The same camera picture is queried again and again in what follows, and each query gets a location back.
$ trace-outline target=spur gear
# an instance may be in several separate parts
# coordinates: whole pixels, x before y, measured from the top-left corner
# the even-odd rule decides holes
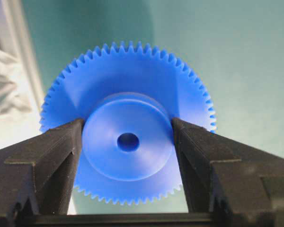
[[[44,100],[42,132],[85,120],[75,187],[107,203],[138,204],[179,189],[172,117],[215,129],[212,101],[192,69],[140,42],[88,50]]]

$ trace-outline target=gear tooth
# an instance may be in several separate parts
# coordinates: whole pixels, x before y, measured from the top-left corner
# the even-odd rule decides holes
[[[129,200],[129,201],[127,202],[127,205],[131,206],[133,203],[134,203],[133,200]]]
[[[63,71],[65,71],[66,73],[71,73],[71,69],[69,66],[66,66]]]
[[[135,52],[138,52],[138,50],[140,50],[140,52],[142,52],[141,50],[143,50],[141,41],[137,43],[137,46],[134,49]]]
[[[194,71],[191,70],[188,76],[189,76],[189,77],[194,77],[194,76],[195,76]]]
[[[194,80],[194,83],[199,83],[201,80],[197,77],[195,80]]]
[[[120,48],[119,48],[119,53],[125,53],[126,50],[125,50],[125,45],[124,45],[124,42],[122,43],[121,42],[121,45],[120,45]]]
[[[45,97],[44,97],[44,100],[46,101],[46,100],[48,100],[48,99],[50,99],[51,98],[51,96],[49,95],[49,94],[47,94]]]
[[[140,199],[140,201],[141,201],[142,203],[146,204],[147,198]]]
[[[116,53],[119,52],[119,48],[115,42],[112,42],[112,47],[110,48],[110,51],[112,51],[112,48],[115,50]]]
[[[42,109],[45,109],[49,104],[47,102],[44,102],[41,106]]]
[[[40,116],[44,116],[44,115],[45,115],[45,113],[46,113],[46,110],[41,110],[41,112],[40,112]]]
[[[105,51],[107,54],[110,54],[110,49],[107,44],[103,44],[102,53]]]
[[[90,197],[91,197],[92,199],[96,198],[97,196],[98,196],[97,194],[94,194],[94,195],[91,194],[91,195],[90,195]]]
[[[103,199],[104,199],[104,196],[101,196],[101,197],[99,196],[99,197],[98,197],[98,201],[99,201],[99,202],[101,202]]]
[[[130,40],[130,41],[128,42],[128,47],[133,47],[133,42],[132,42],[132,40]]]
[[[174,195],[175,194],[175,189],[170,190],[169,194]]]
[[[118,199],[113,199],[113,204],[116,205],[118,202]]]
[[[183,67],[182,70],[183,70],[183,72],[189,70],[189,66],[186,63],[184,63],[184,67]]]
[[[42,122],[44,122],[45,118],[41,117],[39,123],[42,124]]]
[[[160,50],[159,50],[158,46],[154,46],[154,47],[153,47],[153,50],[151,51],[151,54],[152,54],[152,56],[154,56],[154,55],[156,55],[158,52],[160,53]]]
[[[124,42],[124,41],[121,41],[121,42],[120,42],[120,47],[121,47],[121,46],[122,46],[123,48],[125,48],[125,42]]]
[[[105,198],[105,203],[108,204],[111,201],[111,198]]]
[[[92,60],[93,59],[93,52],[91,50],[87,50],[85,54],[85,60]]]
[[[168,55],[168,53],[167,53],[166,50],[162,50],[162,51],[160,52],[160,58],[161,58],[161,59],[165,58],[166,55]]]
[[[148,52],[151,52],[151,45],[150,44],[146,44],[144,49],[143,49],[144,54],[146,54]]]
[[[59,78],[65,79],[65,76],[63,75],[63,73],[61,72],[58,76]]]
[[[71,67],[71,66],[73,66],[73,67],[75,67],[75,68],[78,67],[78,65],[77,65],[77,59],[74,59],[74,60],[71,62],[70,67]]]
[[[80,54],[80,56],[79,56],[79,58],[78,58],[78,60],[77,60],[77,64],[78,64],[78,62],[79,63],[85,63],[85,59],[84,59],[84,55],[83,54]]]
[[[134,201],[135,205],[138,205],[138,204],[139,204],[139,198],[136,198],[136,199],[134,199],[133,201]]]
[[[45,131],[45,126],[44,126],[44,125],[41,125],[40,128],[39,128],[39,131],[44,132],[44,131]]]
[[[119,200],[119,203],[121,206],[123,206],[125,204],[126,200]]]
[[[177,61],[177,59],[176,59],[175,55],[173,53],[170,53],[168,62],[176,62],[176,61]]]
[[[176,67],[182,65],[182,60],[180,58],[177,58],[177,61],[176,61]]]
[[[79,192],[79,193],[81,193],[81,192],[83,192],[83,191],[84,191],[84,189],[78,188],[78,192]]]
[[[88,196],[90,194],[90,191],[84,191],[84,196]]]
[[[93,58],[95,58],[95,54],[101,57],[101,49],[100,47],[96,46],[94,51],[93,51]]]
[[[135,53],[134,48],[133,48],[133,45],[130,45],[130,46],[128,47],[128,52],[129,52],[129,53]]]
[[[60,82],[59,82],[57,79],[55,79],[55,80],[53,81],[53,85],[60,85]]]

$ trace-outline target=bore hole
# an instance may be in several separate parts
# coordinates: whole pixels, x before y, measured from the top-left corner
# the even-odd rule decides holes
[[[120,149],[126,152],[135,151],[139,146],[139,139],[135,134],[123,133],[117,140]]]

